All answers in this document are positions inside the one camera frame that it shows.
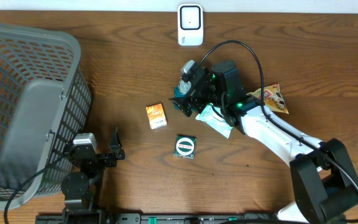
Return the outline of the teal mouthwash bottle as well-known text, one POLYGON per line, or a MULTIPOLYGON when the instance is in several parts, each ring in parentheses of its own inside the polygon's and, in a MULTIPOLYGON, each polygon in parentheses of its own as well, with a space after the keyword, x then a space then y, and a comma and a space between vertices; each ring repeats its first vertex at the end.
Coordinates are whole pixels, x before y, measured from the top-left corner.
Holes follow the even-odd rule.
POLYGON ((179 84, 174 88, 174 97, 184 97, 187 91, 191 88, 191 82, 179 81, 179 84))

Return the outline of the mint green wet wipes pack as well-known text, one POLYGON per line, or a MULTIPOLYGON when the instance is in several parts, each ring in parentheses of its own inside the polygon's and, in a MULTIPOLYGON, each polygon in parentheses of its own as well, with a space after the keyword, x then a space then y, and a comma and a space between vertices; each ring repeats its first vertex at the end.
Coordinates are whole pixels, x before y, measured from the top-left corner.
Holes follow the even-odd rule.
POLYGON ((226 123, 219 108, 207 105, 195 119, 206 123, 226 139, 230 137, 232 127, 226 123))

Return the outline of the orange small box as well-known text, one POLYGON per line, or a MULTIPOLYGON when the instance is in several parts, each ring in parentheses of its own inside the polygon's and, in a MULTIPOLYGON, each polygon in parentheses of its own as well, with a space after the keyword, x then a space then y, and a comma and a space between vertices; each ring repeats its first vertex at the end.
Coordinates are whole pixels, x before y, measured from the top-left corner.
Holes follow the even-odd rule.
POLYGON ((146 112, 151 129, 158 129, 167 125, 167 119, 161 103, 147 106, 146 112))

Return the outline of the green white small box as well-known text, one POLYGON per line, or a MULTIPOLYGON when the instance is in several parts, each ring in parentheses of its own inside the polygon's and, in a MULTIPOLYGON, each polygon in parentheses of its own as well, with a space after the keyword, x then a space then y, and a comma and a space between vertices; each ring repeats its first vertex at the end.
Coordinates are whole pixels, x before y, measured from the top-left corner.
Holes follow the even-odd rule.
POLYGON ((196 138, 178 135, 175 141, 173 155, 185 159, 193 159, 195 156, 196 138))

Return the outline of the yellow orange snack bag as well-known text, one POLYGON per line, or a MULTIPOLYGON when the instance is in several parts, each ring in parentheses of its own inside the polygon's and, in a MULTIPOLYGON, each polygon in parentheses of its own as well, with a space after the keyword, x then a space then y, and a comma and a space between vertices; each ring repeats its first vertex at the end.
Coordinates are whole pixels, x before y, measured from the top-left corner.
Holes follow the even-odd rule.
POLYGON ((247 93, 247 95, 255 97, 258 105, 262 104, 261 98, 264 98, 264 105, 268 106, 273 112, 289 113, 278 83, 265 86, 263 91, 259 88, 247 93))

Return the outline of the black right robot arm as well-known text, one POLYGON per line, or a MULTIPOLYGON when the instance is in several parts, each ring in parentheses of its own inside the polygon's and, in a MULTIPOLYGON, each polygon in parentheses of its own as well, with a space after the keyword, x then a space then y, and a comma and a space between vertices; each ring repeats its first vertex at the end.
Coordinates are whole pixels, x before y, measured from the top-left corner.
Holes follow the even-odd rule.
POLYGON ((346 221, 344 212, 358 205, 358 177, 341 141, 322 141, 284 122, 260 98, 246 92, 233 61, 208 70, 190 60, 181 74, 181 95, 171 102, 186 116, 212 109, 229 127, 261 142, 290 168, 295 200, 277 212, 276 220, 346 221))

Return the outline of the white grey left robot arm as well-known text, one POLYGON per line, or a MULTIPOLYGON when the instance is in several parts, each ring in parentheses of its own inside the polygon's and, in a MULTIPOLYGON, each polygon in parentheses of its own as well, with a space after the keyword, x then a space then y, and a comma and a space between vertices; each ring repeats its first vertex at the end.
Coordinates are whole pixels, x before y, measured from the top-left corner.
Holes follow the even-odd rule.
POLYGON ((79 168, 66 175, 61 183, 61 191, 65 196, 63 224, 102 224, 114 220, 99 206, 99 198, 105 169, 116 167, 117 162, 126 156, 119 139, 119 129, 113 129, 109 152, 97 153, 97 146, 94 134, 80 133, 63 150, 67 160, 79 168))

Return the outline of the white barcode scanner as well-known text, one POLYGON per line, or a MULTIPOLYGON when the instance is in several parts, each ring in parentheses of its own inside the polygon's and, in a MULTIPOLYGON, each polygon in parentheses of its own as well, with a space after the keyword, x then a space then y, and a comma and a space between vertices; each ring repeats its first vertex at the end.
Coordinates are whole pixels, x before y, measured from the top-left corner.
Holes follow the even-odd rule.
POLYGON ((188 3, 178 6, 178 44, 180 46, 199 46, 203 43, 203 7, 188 3))

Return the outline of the dark grey plastic basket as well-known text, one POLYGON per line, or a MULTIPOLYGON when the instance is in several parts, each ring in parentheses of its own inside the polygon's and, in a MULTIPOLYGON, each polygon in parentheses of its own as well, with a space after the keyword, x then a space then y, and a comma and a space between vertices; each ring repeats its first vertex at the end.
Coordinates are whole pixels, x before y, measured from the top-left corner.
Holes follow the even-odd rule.
POLYGON ((60 159, 84 128, 91 92, 64 32, 0 24, 0 210, 59 193, 60 159))

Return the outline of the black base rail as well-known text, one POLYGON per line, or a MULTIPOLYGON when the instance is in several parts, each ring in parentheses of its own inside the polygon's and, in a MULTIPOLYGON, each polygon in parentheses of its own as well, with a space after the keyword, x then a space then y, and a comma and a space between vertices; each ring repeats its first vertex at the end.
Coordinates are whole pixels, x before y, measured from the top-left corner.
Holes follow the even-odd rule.
POLYGON ((236 220, 278 220, 270 213, 245 213, 243 215, 141 215, 139 213, 89 213, 66 215, 37 215, 35 224, 90 223, 90 224, 184 224, 223 223, 236 220))

